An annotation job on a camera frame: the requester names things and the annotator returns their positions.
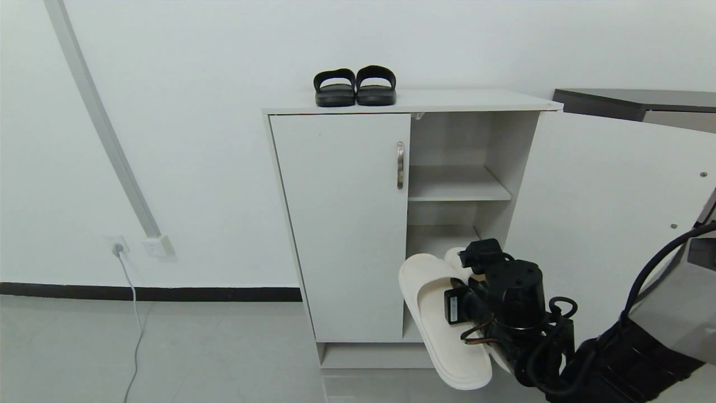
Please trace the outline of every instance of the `white wall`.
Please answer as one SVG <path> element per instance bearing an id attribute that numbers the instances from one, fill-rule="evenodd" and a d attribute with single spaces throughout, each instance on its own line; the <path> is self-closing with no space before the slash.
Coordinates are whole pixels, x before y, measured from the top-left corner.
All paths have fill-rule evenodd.
<path id="1" fill-rule="evenodd" d="M 712 1 L 67 0 L 127 159 L 176 262 L 142 230 L 40 0 L 2 1 L 1 279 L 296 284 L 259 108 L 325 69 L 383 64 L 401 87 L 716 90 Z"/>

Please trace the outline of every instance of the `black baseboard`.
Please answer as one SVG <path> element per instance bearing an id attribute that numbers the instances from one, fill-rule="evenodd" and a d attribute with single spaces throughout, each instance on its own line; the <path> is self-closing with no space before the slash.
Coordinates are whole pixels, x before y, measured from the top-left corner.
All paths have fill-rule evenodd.
<path id="1" fill-rule="evenodd" d="M 301 302 L 301 291 L 291 287 L 266 288 L 144 288 L 137 287 L 140 301 L 243 301 Z M 132 300 L 129 287 L 0 283 L 0 294 L 78 300 Z"/>

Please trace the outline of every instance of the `gray power cord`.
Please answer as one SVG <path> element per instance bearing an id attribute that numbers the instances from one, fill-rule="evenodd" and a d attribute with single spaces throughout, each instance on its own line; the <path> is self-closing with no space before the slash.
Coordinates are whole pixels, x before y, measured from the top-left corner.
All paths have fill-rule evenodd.
<path id="1" fill-rule="evenodd" d="M 137 345 L 135 347 L 135 371 L 132 375 L 132 380 L 130 381 L 129 386 L 127 386 L 127 391 L 125 392 L 125 399 L 124 403 L 127 403 L 127 398 L 130 395 L 130 389 L 132 388 L 132 384 L 134 383 L 135 378 L 137 377 L 137 352 L 139 351 L 139 344 L 142 342 L 142 336 L 144 336 L 144 328 L 142 327 L 142 322 L 139 320 L 139 313 L 137 313 L 137 291 L 134 288 L 134 285 L 132 284 L 132 281 L 130 280 L 130 276 L 127 274 L 127 268 L 125 267 L 125 262 L 122 260 L 121 252 L 124 251 L 124 247 L 122 244 L 114 244 L 112 246 L 112 254 L 117 257 L 117 259 L 120 260 L 120 264 L 122 265 L 122 270 L 125 272 L 125 278 L 127 279 L 127 283 L 129 283 L 130 288 L 132 289 L 132 304 L 134 305 L 135 309 L 135 318 L 137 319 L 137 325 L 139 326 L 139 338 L 137 339 Z"/>

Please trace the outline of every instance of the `cabinet door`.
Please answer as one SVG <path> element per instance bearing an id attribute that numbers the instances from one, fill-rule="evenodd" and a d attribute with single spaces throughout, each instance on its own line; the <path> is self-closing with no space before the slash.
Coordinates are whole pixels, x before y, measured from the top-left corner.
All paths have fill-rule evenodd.
<path id="1" fill-rule="evenodd" d="M 271 130 L 317 341 L 400 341 L 410 114 L 271 116 Z"/>
<path id="2" fill-rule="evenodd" d="M 647 261 L 692 228 L 714 150 L 711 133 L 541 114 L 505 250 L 540 266 L 546 298 L 576 300 L 577 342 L 614 324 Z"/>

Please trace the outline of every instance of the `white cabinet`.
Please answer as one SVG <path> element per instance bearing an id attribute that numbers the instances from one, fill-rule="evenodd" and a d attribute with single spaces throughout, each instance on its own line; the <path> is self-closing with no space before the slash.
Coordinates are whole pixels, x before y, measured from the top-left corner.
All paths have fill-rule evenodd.
<path id="1" fill-rule="evenodd" d="M 324 368 L 429 366 L 397 271 L 478 237 L 538 263 L 548 297 L 580 303 L 577 337 L 596 336 L 716 186 L 713 135 L 508 91 L 403 90 L 379 108 L 283 102 L 264 114 Z"/>
<path id="2" fill-rule="evenodd" d="M 271 128 L 316 339 L 400 341 L 410 114 L 271 116 Z"/>

